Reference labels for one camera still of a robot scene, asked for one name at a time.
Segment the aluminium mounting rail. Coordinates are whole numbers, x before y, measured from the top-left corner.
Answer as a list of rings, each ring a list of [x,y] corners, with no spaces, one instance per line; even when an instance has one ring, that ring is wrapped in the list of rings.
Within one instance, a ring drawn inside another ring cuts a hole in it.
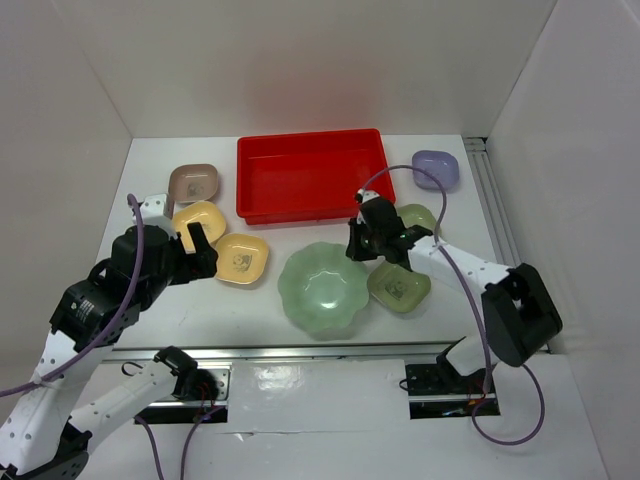
[[[187,348],[182,350],[198,361],[324,360],[374,357],[436,356],[449,343],[328,344],[307,346]]]

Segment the yellow square panda plate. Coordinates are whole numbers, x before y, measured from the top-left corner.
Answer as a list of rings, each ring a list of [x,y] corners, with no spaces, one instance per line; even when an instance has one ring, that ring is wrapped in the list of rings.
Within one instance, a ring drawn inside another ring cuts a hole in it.
[[[234,287],[254,288],[264,276],[270,248],[258,236],[229,233],[216,243],[217,273],[214,278]]]

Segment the red plastic bin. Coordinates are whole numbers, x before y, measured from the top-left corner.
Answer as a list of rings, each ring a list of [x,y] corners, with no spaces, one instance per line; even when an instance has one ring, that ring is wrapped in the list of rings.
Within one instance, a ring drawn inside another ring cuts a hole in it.
[[[236,213],[248,225],[353,217],[357,191],[387,166],[376,129],[242,137]]]

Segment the large green scalloped bowl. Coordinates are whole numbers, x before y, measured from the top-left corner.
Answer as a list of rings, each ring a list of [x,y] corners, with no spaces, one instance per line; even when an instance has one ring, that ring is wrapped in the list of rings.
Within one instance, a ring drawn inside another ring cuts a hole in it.
[[[349,340],[362,328],[368,272],[345,252],[342,244],[311,243],[286,260],[278,278],[284,314],[316,340]]]

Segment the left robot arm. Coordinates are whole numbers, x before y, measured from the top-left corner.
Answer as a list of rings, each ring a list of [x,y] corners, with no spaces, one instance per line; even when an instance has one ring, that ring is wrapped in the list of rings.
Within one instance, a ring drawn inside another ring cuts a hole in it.
[[[215,377],[169,346],[108,394],[76,405],[124,331],[167,287],[215,275],[218,255],[202,226],[191,223],[188,232],[193,252],[158,226],[131,227],[64,292],[29,386],[1,427],[3,478],[75,479],[97,446],[148,405],[165,397],[214,403]]]

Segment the purple square panda plate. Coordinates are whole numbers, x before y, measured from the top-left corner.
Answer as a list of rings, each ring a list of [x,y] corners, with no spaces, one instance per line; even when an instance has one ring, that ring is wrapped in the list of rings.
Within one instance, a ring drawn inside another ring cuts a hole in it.
[[[420,150],[412,156],[414,183],[424,190],[438,190],[436,178],[445,190],[457,186],[460,179],[458,160],[450,153]]]

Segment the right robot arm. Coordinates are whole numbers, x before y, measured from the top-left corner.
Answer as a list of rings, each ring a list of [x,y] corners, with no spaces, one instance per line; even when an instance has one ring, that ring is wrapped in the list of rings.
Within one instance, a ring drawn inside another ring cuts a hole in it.
[[[493,263],[448,244],[434,230],[407,226],[393,203],[374,191],[358,191],[356,201],[358,214],[348,222],[348,258],[382,257],[462,292],[471,302],[478,334],[439,355],[436,379],[444,390],[460,391],[471,375],[488,374],[500,362],[521,367],[561,332],[561,317],[533,266]]]

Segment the pink square panda plate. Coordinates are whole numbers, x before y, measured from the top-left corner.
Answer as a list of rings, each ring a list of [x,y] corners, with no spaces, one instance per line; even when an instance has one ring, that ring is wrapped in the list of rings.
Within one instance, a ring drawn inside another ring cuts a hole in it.
[[[219,187],[219,173],[212,164],[177,167],[169,177],[168,195],[174,203],[189,204],[211,200]]]

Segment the green square panda plate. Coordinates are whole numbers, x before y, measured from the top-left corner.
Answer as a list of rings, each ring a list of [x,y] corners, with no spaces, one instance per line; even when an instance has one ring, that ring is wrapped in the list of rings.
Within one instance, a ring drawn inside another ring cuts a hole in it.
[[[383,262],[370,273],[367,287],[371,296],[383,306],[395,313],[407,314],[429,295],[431,279]]]

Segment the green square plate upper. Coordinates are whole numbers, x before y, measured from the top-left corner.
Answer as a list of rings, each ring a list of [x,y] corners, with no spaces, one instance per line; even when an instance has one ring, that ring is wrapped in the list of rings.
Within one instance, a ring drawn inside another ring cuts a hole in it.
[[[436,218],[433,213],[423,205],[407,204],[396,208],[398,216],[402,219],[406,228],[421,226],[434,231]]]

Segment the yellow square plate upper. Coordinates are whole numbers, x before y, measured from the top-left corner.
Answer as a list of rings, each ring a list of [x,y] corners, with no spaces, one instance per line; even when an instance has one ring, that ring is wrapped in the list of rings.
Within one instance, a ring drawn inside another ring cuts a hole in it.
[[[180,234],[182,244],[187,253],[195,251],[194,242],[188,231],[190,223],[201,224],[208,243],[214,246],[224,235],[227,227],[226,219],[219,208],[212,202],[195,202],[173,215],[174,230]]]

